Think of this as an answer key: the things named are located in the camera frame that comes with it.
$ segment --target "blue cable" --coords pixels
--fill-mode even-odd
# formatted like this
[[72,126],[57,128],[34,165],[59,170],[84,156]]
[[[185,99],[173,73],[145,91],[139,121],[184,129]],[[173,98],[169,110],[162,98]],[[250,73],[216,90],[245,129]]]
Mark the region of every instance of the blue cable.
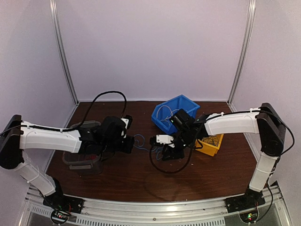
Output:
[[[139,140],[138,140],[138,139],[135,139],[135,142],[137,141],[137,145],[134,144],[134,147],[135,147],[135,148],[138,148],[138,149],[140,149],[140,150],[145,150],[145,151],[149,152],[148,149],[146,149],[145,147],[143,147],[144,144],[145,144],[145,138],[144,138],[144,136],[141,135],[141,134],[136,134],[136,135],[134,135],[134,138],[135,138],[136,136],[142,137],[143,143],[142,143],[142,145],[140,145]],[[156,159],[157,159],[158,161],[162,159],[162,157],[159,158],[159,154],[161,153],[161,151],[162,151],[162,147],[155,147],[155,148],[151,151],[151,152],[157,153]]]

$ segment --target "black cable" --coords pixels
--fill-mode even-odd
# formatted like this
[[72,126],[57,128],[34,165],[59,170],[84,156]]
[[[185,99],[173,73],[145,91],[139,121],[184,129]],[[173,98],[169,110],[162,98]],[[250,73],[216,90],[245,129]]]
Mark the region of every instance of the black cable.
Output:
[[272,193],[272,191],[271,191],[271,189],[270,189],[270,187],[269,187],[269,184],[268,184],[268,181],[267,181],[267,188],[268,188],[268,190],[269,190],[269,192],[270,192],[270,194],[271,194],[271,203],[270,203],[270,205],[269,205],[269,207],[268,207],[268,209],[267,209],[267,211],[265,211],[265,213],[259,218],[259,219],[257,219],[255,222],[257,223],[258,221],[260,221],[260,220],[262,220],[264,217],[265,217],[265,215],[267,215],[267,213],[269,212],[269,210],[271,209],[271,207],[272,207],[272,204],[273,204],[273,201],[274,201],[274,196],[273,196],[273,193]]
[[107,160],[109,160],[109,159],[113,158],[113,157],[114,157],[114,155],[115,155],[115,152],[113,152],[113,154],[112,154],[111,156],[109,156],[109,157],[106,157],[105,159],[101,159],[101,162],[104,162],[104,161],[107,161]]
[[85,122],[85,120],[86,120],[86,117],[88,116],[89,111],[91,110],[91,108],[92,108],[94,102],[95,102],[99,97],[101,97],[101,96],[103,96],[103,95],[105,95],[105,94],[109,94],[109,93],[118,93],[118,94],[122,95],[122,97],[124,98],[124,107],[123,107],[123,110],[122,110],[122,113],[121,113],[121,118],[122,118],[122,117],[123,117],[123,114],[124,114],[124,112],[125,112],[125,110],[126,110],[126,108],[127,108],[127,98],[126,98],[126,96],[125,96],[122,92],[120,92],[120,91],[106,91],[106,92],[103,92],[103,93],[98,94],[98,95],[94,98],[94,100],[91,102],[89,108],[87,109],[87,111],[86,111],[86,113],[85,113],[85,116],[84,116],[83,120],[81,121],[81,123],[80,123],[79,125],[77,125],[77,126],[74,127],[74,128],[64,129],[63,132],[73,131],[73,130],[76,130],[76,129],[78,129],[79,127],[81,127],[81,126],[84,124],[84,122]]
[[182,170],[189,164],[189,161],[190,161],[191,156],[192,156],[192,150],[193,150],[193,149],[201,149],[200,147],[195,147],[195,142],[196,142],[196,140],[197,140],[198,134],[200,133],[200,131],[202,130],[202,128],[203,128],[203,126],[204,126],[204,124],[205,124],[206,122],[208,122],[209,120],[218,118],[218,117],[222,117],[222,116],[224,116],[224,115],[241,114],[241,113],[250,113],[250,112],[259,112],[259,113],[261,112],[261,113],[266,113],[266,114],[268,114],[268,115],[271,115],[271,116],[275,117],[281,124],[283,124],[284,127],[289,131],[289,133],[290,133],[291,136],[292,136],[293,142],[292,142],[292,144],[291,144],[290,147],[288,147],[285,151],[283,151],[283,152],[281,153],[281,155],[283,155],[283,154],[285,154],[286,152],[288,152],[288,151],[294,146],[294,144],[295,144],[295,137],[294,137],[294,135],[293,135],[293,132],[291,131],[291,129],[290,129],[290,128],[289,128],[289,127],[288,127],[288,126],[287,126],[287,125],[286,125],[279,117],[275,116],[273,113],[267,112],[267,111],[263,111],[263,110],[253,110],[253,111],[248,110],[248,111],[231,112],[231,113],[224,113],[223,115],[221,115],[221,114],[215,115],[215,116],[213,116],[213,117],[211,117],[211,118],[209,118],[209,119],[206,119],[206,120],[201,124],[201,126],[199,127],[199,129],[197,130],[197,132],[196,132],[196,134],[195,134],[195,136],[194,136],[194,138],[193,138],[193,142],[192,142],[191,145],[190,145],[190,153],[189,153],[187,162],[186,162],[186,163],[184,164],[184,166],[181,167],[180,169],[178,169],[178,170],[176,170],[176,171],[164,171],[164,170],[158,168],[158,167],[154,164],[154,162],[153,162],[153,160],[152,160],[152,157],[151,157],[151,152],[150,152],[149,157],[150,157],[150,162],[151,162],[151,164],[153,165],[154,168],[156,168],[156,169],[159,170],[160,172],[167,173],[167,174],[173,174],[173,173],[178,173],[178,172],[182,171]]
[[200,145],[200,147],[195,147],[195,149],[202,149],[204,147],[203,144],[200,142],[199,139],[197,139],[197,141],[198,141],[198,144]]
[[291,146],[289,146],[285,151],[283,151],[281,153],[281,155],[285,154],[286,152],[288,152],[289,150],[291,150],[291,148],[295,145],[295,136],[293,135],[293,132],[291,131],[291,129],[284,123],[284,121],[282,121],[279,117],[275,116],[274,114],[272,114],[271,112],[267,112],[267,111],[261,111],[260,112],[262,113],[266,113],[266,114],[269,114],[269,115],[272,115],[275,117],[275,119],[277,119],[282,125],[284,125],[284,127],[289,131],[291,137],[292,137],[292,144]]
[[160,169],[158,166],[155,165],[155,163],[154,163],[154,161],[153,161],[153,159],[152,159],[152,157],[151,157],[151,154],[152,154],[151,150],[152,150],[152,149],[153,149],[153,146],[150,148],[150,151],[149,151],[149,158],[150,158],[151,164],[153,165],[153,167],[154,167],[156,170],[158,170],[158,171],[160,171],[160,172],[162,172],[162,173],[166,173],[166,174],[174,174],[174,173],[178,173],[178,172],[182,171],[183,169],[185,169],[186,166],[187,166],[187,165],[189,164],[189,162],[190,162],[190,159],[191,159],[191,156],[192,156],[192,151],[193,151],[193,148],[190,148],[190,152],[189,152],[189,155],[188,155],[188,159],[187,159],[186,163],[185,163],[181,168],[177,169],[176,171],[166,171],[166,170]]
[[60,210],[60,209],[56,208],[51,202],[48,202],[47,198],[42,194],[42,192],[40,190],[38,190],[38,191],[40,193],[40,196],[45,200],[45,202],[48,204],[48,206],[50,206],[52,209],[54,209],[58,213],[64,214],[68,217],[71,216],[71,214],[66,213],[64,210]]
[[33,129],[44,129],[44,130],[57,131],[57,132],[70,132],[70,131],[77,130],[78,128],[80,128],[80,127],[84,124],[84,122],[85,122],[85,120],[86,120],[86,118],[87,118],[87,116],[88,116],[88,114],[89,114],[89,112],[90,112],[90,110],[91,110],[91,108],[92,108],[94,102],[95,102],[99,97],[101,97],[101,96],[103,96],[103,95],[105,95],[105,94],[109,94],[109,93],[118,93],[118,94],[122,95],[122,97],[124,98],[124,107],[123,107],[123,110],[122,110],[122,113],[121,113],[121,118],[122,118],[122,117],[123,117],[123,114],[124,114],[124,112],[125,112],[125,110],[126,110],[126,108],[127,108],[127,98],[126,98],[126,96],[125,96],[122,92],[119,92],[119,91],[106,91],[106,92],[103,92],[103,93],[98,94],[98,95],[94,98],[94,100],[91,102],[89,108],[87,109],[87,111],[86,111],[86,113],[85,113],[85,115],[84,115],[83,120],[80,122],[80,124],[78,124],[78,125],[75,126],[75,127],[67,128],[67,129],[57,129],[57,128],[50,128],[50,127],[44,127],[44,126],[36,126],[36,125],[32,125],[32,126],[29,126],[29,127],[30,127],[30,128],[33,128]]
[[27,126],[26,126],[26,125],[13,126],[13,127],[9,128],[9,129],[3,131],[2,133],[0,133],[0,137],[3,136],[3,134],[5,134],[5,133],[11,131],[12,129],[16,129],[16,128],[19,128],[19,127],[27,127]]

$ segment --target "wire bundle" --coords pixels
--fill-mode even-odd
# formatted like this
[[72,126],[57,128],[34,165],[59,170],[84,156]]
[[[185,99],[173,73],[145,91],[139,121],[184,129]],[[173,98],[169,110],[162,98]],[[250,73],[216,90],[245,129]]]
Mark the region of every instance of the wire bundle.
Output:
[[217,136],[209,136],[206,138],[202,139],[203,142],[206,142],[207,144],[213,145],[213,146],[218,146],[219,139]]
[[144,147],[144,144],[145,144],[145,138],[144,138],[144,136],[143,135],[141,135],[141,134],[136,134],[136,135],[134,135],[134,138],[135,137],[142,137],[142,139],[143,139],[143,142],[142,142],[142,144],[140,145],[140,142],[139,142],[139,139],[135,139],[135,143],[137,143],[137,144],[134,144],[134,147],[135,148],[138,148],[138,149],[140,149],[140,150],[145,150],[145,151],[147,151],[147,152],[155,152],[157,155],[156,155],[156,159],[159,161],[159,160],[161,160],[162,159],[162,156],[160,157],[160,154],[161,154],[161,151],[162,151],[162,147],[155,147],[154,149],[152,149],[152,150],[148,150],[147,148],[145,148]]
[[167,122],[167,123],[168,123],[168,126],[170,126],[171,124],[170,124],[169,119],[174,115],[174,112],[175,112],[175,111],[178,111],[179,109],[171,110],[171,108],[170,108],[169,106],[167,106],[167,105],[162,105],[162,106],[158,109],[158,111],[157,111],[157,118],[158,118],[158,115],[159,115],[159,111],[160,111],[161,108],[163,108],[163,107],[167,107],[167,108],[170,110],[170,116],[167,116],[165,119],[161,119],[160,121],[161,121],[161,122]]
[[[89,112],[90,112],[90,110],[91,110],[93,104],[95,103],[95,101],[96,101],[99,97],[101,97],[101,96],[103,96],[103,95],[106,95],[106,94],[109,94],[109,93],[117,93],[117,94],[122,95],[122,97],[123,97],[123,99],[124,99],[124,106],[123,106],[123,110],[122,110],[122,113],[121,113],[121,118],[122,118],[122,117],[123,117],[123,114],[124,114],[124,112],[125,112],[125,110],[126,110],[126,107],[127,107],[127,98],[126,98],[126,96],[125,96],[122,92],[119,92],[119,91],[106,91],[106,92],[103,92],[103,93],[98,94],[98,95],[94,98],[94,100],[91,102],[89,108],[87,109],[87,111],[86,111],[86,113],[85,113],[85,116],[84,116],[83,120],[82,120],[82,121],[80,122],[80,124],[78,124],[76,127],[67,128],[67,129],[57,129],[57,128],[51,128],[51,127],[45,127],[45,126],[32,125],[32,126],[29,126],[29,128],[34,128],[34,129],[44,129],[44,130],[57,131],[57,132],[70,132],[70,131],[77,130],[78,128],[80,128],[80,127],[84,124],[84,122],[85,122],[85,120],[86,120],[86,118],[87,118],[87,116],[88,116],[88,114],[89,114]],[[15,129],[15,128],[19,128],[19,127],[27,127],[27,126],[26,126],[26,125],[18,125],[18,126],[11,127],[11,128],[9,128],[9,129],[3,131],[2,133],[0,133],[0,137],[1,137],[3,134],[9,132],[10,130]]]

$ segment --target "white plastic housing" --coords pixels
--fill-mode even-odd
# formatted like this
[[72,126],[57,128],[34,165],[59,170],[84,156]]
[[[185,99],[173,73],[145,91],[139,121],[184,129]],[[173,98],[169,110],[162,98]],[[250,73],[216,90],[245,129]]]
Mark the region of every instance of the white plastic housing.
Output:
[[26,152],[23,152],[24,163],[20,163],[14,171],[20,174],[27,183],[32,184],[45,196],[55,192],[54,180],[40,171],[37,165],[34,165]]
[[261,153],[260,159],[256,165],[256,169],[250,182],[250,189],[261,192],[273,171],[273,167],[278,157],[271,157],[265,153]]
[[257,120],[255,118],[259,112],[252,112],[260,110],[259,108],[250,109],[249,113],[238,113],[223,116],[221,114],[211,114],[208,118],[216,115],[222,115],[215,119],[211,119],[205,123],[205,128],[208,135],[215,136],[223,133],[259,133]]
[[[22,122],[22,125],[31,126],[29,122]],[[20,149],[41,148],[55,149],[71,153],[78,153],[81,145],[78,130],[70,132],[58,132],[44,129],[33,129],[21,127],[24,132],[20,137]]]
[[160,143],[163,145],[169,144],[169,146],[174,147],[174,144],[170,144],[174,140],[174,138],[170,135],[157,135],[156,139],[157,139],[157,143]]
[[[130,120],[125,119],[125,118],[121,118],[121,120],[126,124],[126,129],[127,129],[127,126],[128,126],[128,123],[130,122]],[[123,136],[123,138],[127,137],[127,134],[124,134],[124,132],[122,132],[121,135]]]

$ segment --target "aluminum frame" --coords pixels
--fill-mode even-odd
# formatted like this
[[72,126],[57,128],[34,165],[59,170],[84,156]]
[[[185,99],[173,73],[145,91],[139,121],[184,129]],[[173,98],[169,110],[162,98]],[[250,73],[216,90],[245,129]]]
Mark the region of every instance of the aluminum frame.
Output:
[[69,91],[71,93],[72,100],[74,104],[78,104],[79,101],[76,96],[75,88],[71,79],[67,59],[66,59],[66,54],[63,46],[63,39],[61,35],[61,29],[60,29],[60,23],[59,23],[59,18],[58,18],[58,13],[57,13],[57,8],[56,8],[56,0],[49,0],[50,3],[50,11],[51,11],[51,16],[54,24],[54,29],[55,29],[55,37],[56,37],[56,42],[57,42],[57,47],[61,59],[61,63],[63,66],[63,71],[64,75],[67,81],[67,85],[69,88]]
[[230,92],[229,99],[228,99],[229,105],[232,104],[232,102],[233,102],[233,98],[236,93],[238,82],[241,77],[241,73],[242,73],[244,63],[246,60],[246,54],[248,51],[248,47],[249,47],[249,43],[250,43],[252,31],[253,31],[255,12],[256,12],[256,0],[250,0],[243,45],[242,45],[242,49],[241,49],[241,53],[240,53],[240,57],[239,57],[239,61],[238,61],[238,66],[237,66],[236,73],[235,73],[235,78],[234,78],[233,85],[232,85],[231,92]]
[[[271,187],[274,203],[282,226],[291,226],[287,208],[278,186]],[[266,204],[269,206],[271,195],[268,189],[263,190]],[[127,225],[127,226],[193,226],[206,222],[220,222],[227,216],[237,215],[238,212],[228,213],[225,206],[227,197],[206,199],[200,201],[182,202],[114,202],[96,199],[84,199],[81,214],[72,214],[71,224],[87,225]],[[20,221],[20,226],[26,226],[31,212],[50,216],[50,207],[43,206],[43,199],[33,186],[26,196],[26,206]]]

